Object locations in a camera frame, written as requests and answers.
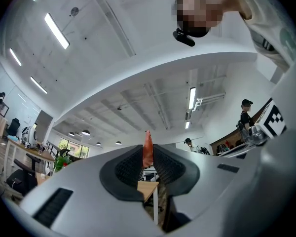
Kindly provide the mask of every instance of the black cap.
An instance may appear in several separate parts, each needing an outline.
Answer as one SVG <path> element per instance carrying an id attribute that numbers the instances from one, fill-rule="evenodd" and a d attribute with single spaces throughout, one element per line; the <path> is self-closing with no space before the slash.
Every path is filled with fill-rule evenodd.
<path id="1" fill-rule="evenodd" d="M 190 138 L 186 138 L 186 139 L 184 140 L 184 144 L 187 143 L 187 142 L 192 142 L 192 141 L 191 141 Z"/>
<path id="2" fill-rule="evenodd" d="M 241 107 L 245 106 L 245 105 L 252 105 L 253 102 L 249 101 L 248 99 L 244 99 L 242 100 L 242 103 L 241 103 Z"/>

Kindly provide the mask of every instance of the wooden floor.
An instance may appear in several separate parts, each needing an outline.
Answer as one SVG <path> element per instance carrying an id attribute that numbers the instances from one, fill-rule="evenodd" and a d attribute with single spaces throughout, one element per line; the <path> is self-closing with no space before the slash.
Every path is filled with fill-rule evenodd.
<path id="1" fill-rule="evenodd" d="M 3 181 L 3 163 L 4 163 L 4 155 L 5 155 L 5 149 L 7 145 L 7 140 L 0 138 L 0 195 L 3 198 L 11 199 L 11 195 L 20 196 L 19 193 L 13 191 L 4 181 Z M 14 165 L 14 167 L 11 167 L 11 161 L 12 161 L 12 155 L 13 155 L 13 147 L 10 147 L 9 154 L 8 154 L 8 164 L 7 164 L 7 176 L 9 176 L 12 172 L 14 172 L 16 169 L 18 169 L 18 166 Z M 18 150 L 16 151 L 15 158 L 21 161 L 23 164 L 25 164 L 28 167 L 31 167 L 31 161 L 30 159 L 23 153 L 20 153 Z M 36 163 L 36 171 L 39 173 L 43 172 L 43 162 L 40 164 Z M 159 226 L 161 227 L 164 221 L 165 217 L 165 209 L 166 209 L 166 189 L 162 182 L 159 182 L 158 185 L 158 204 L 163 208 L 163 211 L 158 214 L 158 222 Z M 153 219 L 153 207 L 145 206 L 146 212 L 151 216 Z"/>

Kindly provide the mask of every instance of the ceiling pendant lamp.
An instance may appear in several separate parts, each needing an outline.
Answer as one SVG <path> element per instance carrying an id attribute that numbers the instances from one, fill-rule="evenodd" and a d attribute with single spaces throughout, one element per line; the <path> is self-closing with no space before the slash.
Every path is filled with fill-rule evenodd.
<path id="1" fill-rule="evenodd" d="M 83 130 L 83 131 L 82 131 L 82 134 L 87 135 L 87 136 L 90 136 L 90 132 L 89 132 L 89 130 Z"/>

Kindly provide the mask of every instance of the wooden table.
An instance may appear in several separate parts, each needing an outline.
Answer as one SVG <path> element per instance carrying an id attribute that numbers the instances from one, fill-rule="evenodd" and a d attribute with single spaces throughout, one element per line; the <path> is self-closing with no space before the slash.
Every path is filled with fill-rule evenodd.
<path id="1" fill-rule="evenodd" d="M 40 173 L 36 173 L 37 185 L 42 184 L 51 176 L 45 175 L 45 179 Z M 138 181 L 137 190 L 144 195 L 144 203 L 153 193 L 153 221 L 158 225 L 158 184 L 159 182 L 143 182 Z"/>
<path id="2" fill-rule="evenodd" d="M 8 154 L 9 154 L 9 149 L 10 146 L 14 147 L 13 150 L 13 157 L 12 157 L 12 163 L 11 166 L 14 166 L 14 158 L 15 158 L 15 153 L 16 153 L 16 149 L 18 148 L 21 152 L 23 153 L 28 153 L 30 155 L 35 156 L 38 159 L 41 159 L 44 161 L 44 171 L 46 168 L 46 163 L 50 162 L 53 163 L 55 161 L 55 159 L 53 158 L 53 156 L 51 156 L 51 154 L 49 153 L 49 151 L 44 151 L 44 152 L 40 152 L 37 151 L 35 149 L 27 149 L 24 147 L 23 144 L 20 144 L 19 142 L 15 142 L 11 139 L 8 139 L 8 144 L 6 145 L 6 149 L 5 149 L 5 156 L 4 156 L 4 165 L 3 165 L 3 176 L 4 176 L 4 180 L 6 181 L 7 177 L 6 177 L 6 172 L 7 172 L 7 163 L 8 163 Z"/>

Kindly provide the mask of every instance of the ceiling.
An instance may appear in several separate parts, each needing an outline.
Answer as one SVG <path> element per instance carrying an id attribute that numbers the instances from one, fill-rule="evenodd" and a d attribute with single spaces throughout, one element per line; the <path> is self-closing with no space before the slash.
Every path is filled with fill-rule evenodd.
<path id="1" fill-rule="evenodd" d="M 128 72 L 125 61 L 145 57 L 165 43 L 178 50 L 189 48 L 172 36 L 177 27 L 171 13 L 173 3 L 174 0 L 16 0 L 5 17 L 2 41 L 5 52 L 12 48 L 22 66 L 18 67 L 8 52 L 5 56 L 24 82 L 62 113 L 75 106 L 77 99 L 92 95 L 100 83 L 115 75 L 117 68 Z M 79 10 L 77 15 L 71 14 L 75 7 Z M 51 14 L 69 41 L 66 50 L 44 22 L 46 13 Z M 237 36 L 239 24 L 239 15 L 228 13 L 197 43 L 211 37 L 230 40 Z M 213 60 L 210 66 L 181 68 L 179 73 L 159 75 L 157 71 L 153 80 L 133 80 L 122 90 L 117 88 L 98 101 L 75 108 L 54 128 L 64 134 L 88 128 L 94 140 L 105 140 L 120 133 L 182 127 L 189 89 L 197 87 L 197 97 L 223 93 L 227 67 L 227 63 L 215 64 Z M 41 83 L 47 95 L 28 82 L 30 76 Z M 210 109 L 212 104 L 205 102 L 193 113 L 192 125 L 199 122 L 205 108 Z"/>

